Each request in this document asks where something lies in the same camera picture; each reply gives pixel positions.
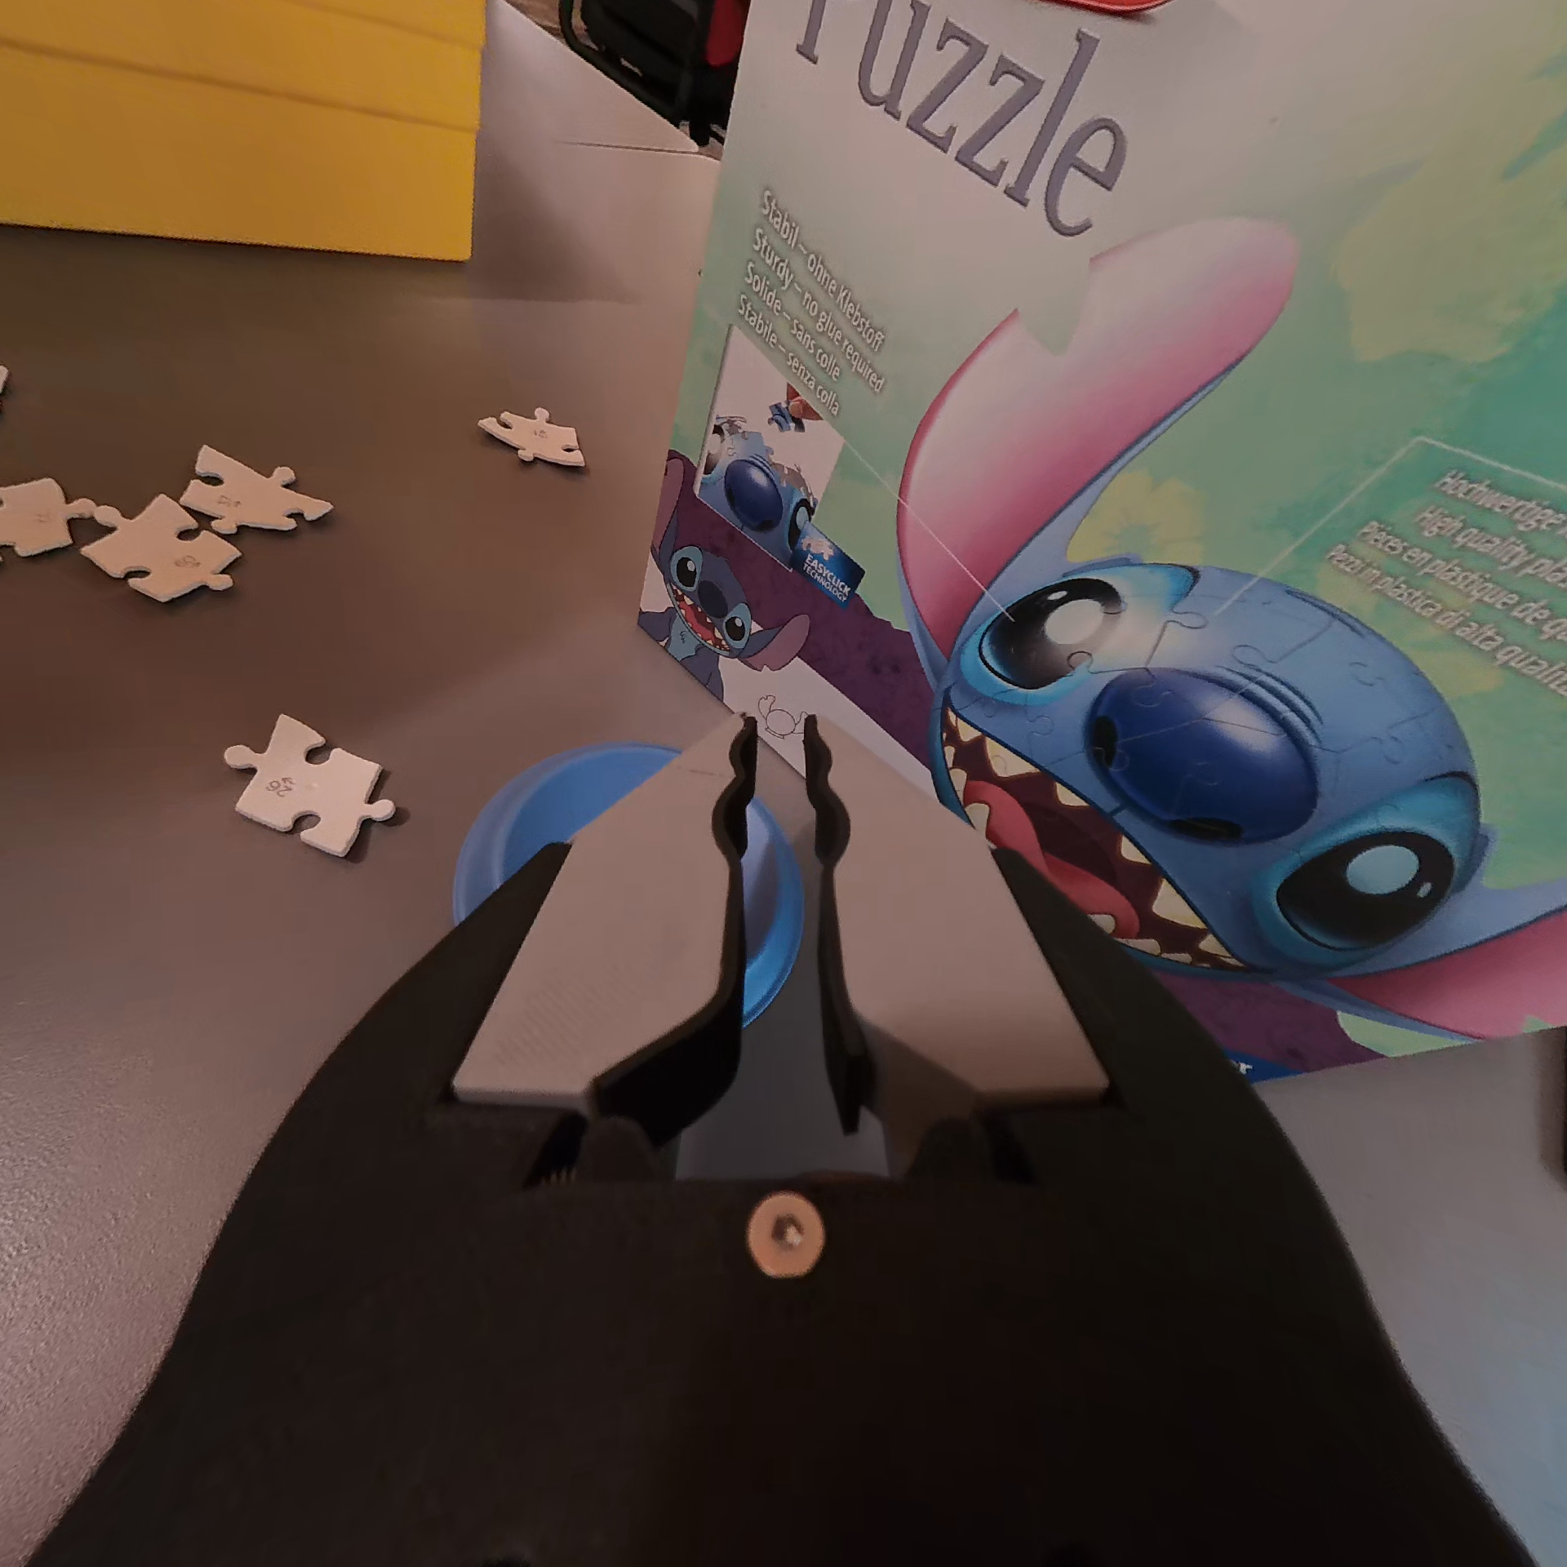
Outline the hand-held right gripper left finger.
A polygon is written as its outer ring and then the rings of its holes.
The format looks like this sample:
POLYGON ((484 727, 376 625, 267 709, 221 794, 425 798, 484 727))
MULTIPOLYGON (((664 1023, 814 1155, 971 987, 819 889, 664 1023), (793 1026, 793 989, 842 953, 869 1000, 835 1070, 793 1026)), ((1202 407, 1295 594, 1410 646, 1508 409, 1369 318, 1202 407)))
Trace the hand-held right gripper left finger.
POLYGON ((452 1080, 455 1098, 633 1121, 667 1142, 739 1062, 754 721, 727 716, 551 845, 558 868, 452 1080))

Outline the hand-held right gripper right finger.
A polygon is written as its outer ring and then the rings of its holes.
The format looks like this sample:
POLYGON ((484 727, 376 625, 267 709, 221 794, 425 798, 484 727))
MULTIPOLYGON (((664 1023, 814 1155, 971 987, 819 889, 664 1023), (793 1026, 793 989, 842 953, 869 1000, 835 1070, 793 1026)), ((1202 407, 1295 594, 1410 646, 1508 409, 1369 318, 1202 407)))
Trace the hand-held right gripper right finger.
POLYGON ((845 1132, 1093 1103, 1108 1075, 984 835, 827 718, 804 719, 824 1055, 845 1132))

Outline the yellow plastic bin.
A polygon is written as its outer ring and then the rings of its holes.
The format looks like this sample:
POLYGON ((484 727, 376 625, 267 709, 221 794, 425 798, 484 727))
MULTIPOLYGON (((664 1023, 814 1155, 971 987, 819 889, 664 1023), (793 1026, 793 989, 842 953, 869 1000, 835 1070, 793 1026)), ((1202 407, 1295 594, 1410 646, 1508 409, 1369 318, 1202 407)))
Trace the yellow plastic bin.
POLYGON ((1 220, 463 262, 483 1, 4 1, 1 220))

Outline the colourful cardboard puzzle box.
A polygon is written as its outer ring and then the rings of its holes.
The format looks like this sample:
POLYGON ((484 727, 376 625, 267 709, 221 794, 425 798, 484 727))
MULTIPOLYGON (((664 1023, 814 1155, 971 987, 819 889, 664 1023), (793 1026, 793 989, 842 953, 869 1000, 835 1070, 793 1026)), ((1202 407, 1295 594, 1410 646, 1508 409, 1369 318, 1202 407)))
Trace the colourful cardboard puzzle box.
POLYGON ((1565 8, 750 3, 638 625, 1245 1072, 1563 1024, 1565 8))

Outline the blue round plastic stand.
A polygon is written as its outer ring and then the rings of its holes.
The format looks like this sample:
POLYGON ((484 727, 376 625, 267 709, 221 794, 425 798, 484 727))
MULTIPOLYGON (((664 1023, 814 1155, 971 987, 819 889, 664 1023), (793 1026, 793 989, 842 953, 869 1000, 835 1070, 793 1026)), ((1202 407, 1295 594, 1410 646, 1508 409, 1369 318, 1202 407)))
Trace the blue round plastic stand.
MULTIPOLYGON (((479 811, 455 861, 452 920, 463 922, 540 848, 566 842, 675 758, 646 742, 605 742, 545 757, 509 780, 479 811)), ((740 860, 745 971, 742 1021, 775 1000, 798 958, 806 896, 786 832, 755 796, 740 860)))

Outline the white jigsaw piece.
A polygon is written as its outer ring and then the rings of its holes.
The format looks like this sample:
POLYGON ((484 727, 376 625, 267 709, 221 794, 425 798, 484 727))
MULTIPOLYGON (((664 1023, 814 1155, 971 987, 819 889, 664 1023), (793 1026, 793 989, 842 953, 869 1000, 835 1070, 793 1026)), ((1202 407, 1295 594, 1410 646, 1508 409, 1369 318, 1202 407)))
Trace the white jigsaw piece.
POLYGON ((195 476, 185 483, 177 504, 205 517, 208 527, 233 536, 248 527, 265 532, 292 532, 298 520, 316 522, 332 504, 296 492, 295 469, 287 465, 264 474, 210 443, 202 443, 194 460, 195 476))
POLYGON ((510 447, 520 461, 548 461, 558 466, 584 468, 577 430, 551 421, 548 409, 538 406, 530 414, 502 409, 478 419, 483 434, 510 447))
POLYGON ((81 554, 109 577, 128 579, 138 594, 169 602, 194 589, 225 590, 228 567, 241 549, 199 525, 169 496, 154 494, 135 515, 92 504, 89 517, 106 535, 81 546, 81 554))
POLYGON ((306 722, 279 714, 264 750, 230 745, 223 760, 231 770, 252 771, 236 812, 285 833, 300 817, 311 816, 314 822, 301 832, 301 842, 342 856, 365 820, 388 820, 398 806, 391 798, 370 799, 381 778, 378 762, 342 749, 311 760, 310 752, 323 744, 324 736, 306 722))
POLYGON ((1 486, 1 546, 30 558, 71 546, 71 522, 92 518, 96 502, 70 499, 57 479, 39 478, 1 486))

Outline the black and red office chair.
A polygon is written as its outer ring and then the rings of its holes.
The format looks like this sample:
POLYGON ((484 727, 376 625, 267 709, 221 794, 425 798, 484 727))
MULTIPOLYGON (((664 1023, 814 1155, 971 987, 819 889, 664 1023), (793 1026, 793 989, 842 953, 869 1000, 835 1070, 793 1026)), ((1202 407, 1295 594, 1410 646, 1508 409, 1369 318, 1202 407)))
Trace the black and red office chair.
POLYGON ((747 16, 747 1, 558 1, 564 43, 696 146, 724 140, 747 16))

